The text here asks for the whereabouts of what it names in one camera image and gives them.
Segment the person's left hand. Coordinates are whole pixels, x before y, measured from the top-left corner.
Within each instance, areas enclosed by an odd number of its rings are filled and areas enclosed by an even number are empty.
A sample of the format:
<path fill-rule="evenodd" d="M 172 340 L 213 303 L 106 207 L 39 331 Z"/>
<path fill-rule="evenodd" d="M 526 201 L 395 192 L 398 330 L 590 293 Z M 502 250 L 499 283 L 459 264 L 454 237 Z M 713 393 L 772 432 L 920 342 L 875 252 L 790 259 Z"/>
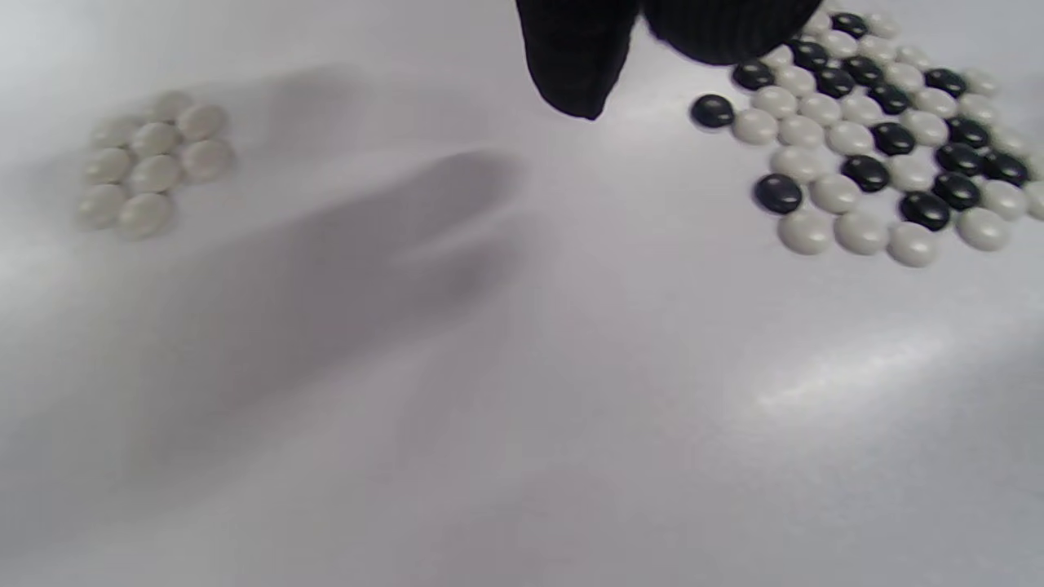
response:
<path fill-rule="evenodd" d="M 524 52 L 538 94 L 593 121 L 628 56 L 638 19 L 681 55 L 728 66 L 767 55 L 799 33 L 821 1 L 518 1 Z"/>

